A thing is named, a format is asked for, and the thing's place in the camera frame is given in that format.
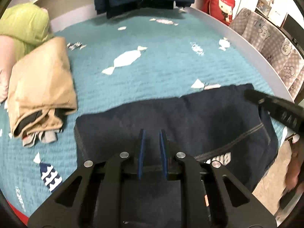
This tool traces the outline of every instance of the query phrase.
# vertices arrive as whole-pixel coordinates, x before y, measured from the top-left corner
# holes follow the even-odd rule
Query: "beige floor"
[[[284,178],[291,150],[288,142],[284,142],[279,150],[275,163],[269,169],[268,174],[259,182],[253,191],[254,196],[272,213],[278,209],[278,201],[285,188]]]

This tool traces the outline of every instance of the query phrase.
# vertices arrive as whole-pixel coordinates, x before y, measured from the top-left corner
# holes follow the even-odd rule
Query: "red cushion with cartoon character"
[[[229,25],[232,22],[232,10],[235,0],[203,0],[202,11]]]

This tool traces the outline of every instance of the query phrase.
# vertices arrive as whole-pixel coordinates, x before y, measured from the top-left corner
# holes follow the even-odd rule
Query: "triangular cutout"
[[[75,178],[71,185],[68,186],[66,190],[61,193],[61,195],[55,200],[55,202],[66,207],[72,207],[81,180],[82,176],[78,176],[77,178]]]
[[[232,183],[229,178],[224,177],[223,180],[232,206],[239,207],[249,203],[249,199]]]

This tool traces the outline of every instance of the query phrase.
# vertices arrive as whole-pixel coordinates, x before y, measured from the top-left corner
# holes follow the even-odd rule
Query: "bed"
[[[173,24],[154,20],[158,18]],[[140,9],[110,20],[101,15],[56,35],[87,45],[68,52],[79,108],[67,117],[58,141],[22,148],[19,139],[10,138],[8,113],[0,106],[0,189],[27,216],[51,194],[41,180],[39,165],[33,162],[35,156],[39,153],[42,162],[53,165],[63,180],[67,179],[77,167],[73,128],[82,114],[137,100],[193,93],[200,90],[191,88],[197,79],[222,86],[252,83],[257,90],[291,100],[279,76],[249,43],[195,9]],[[231,43],[225,51],[219,49],[224,37]],[[195,51],[194,45],[202,51]],[[138,46],[147,49],[135,62],[111,75],[102,73],[113,66],[116,57]],[[284,126],[276,121],[273,126],[281,141]]]

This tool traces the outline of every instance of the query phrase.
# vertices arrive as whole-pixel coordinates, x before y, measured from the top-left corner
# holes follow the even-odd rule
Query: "checkered fabric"
[[[288,38],[269,21],[246,8],[229,27],[265,57],[295,99],[304,81],[304,60]]]

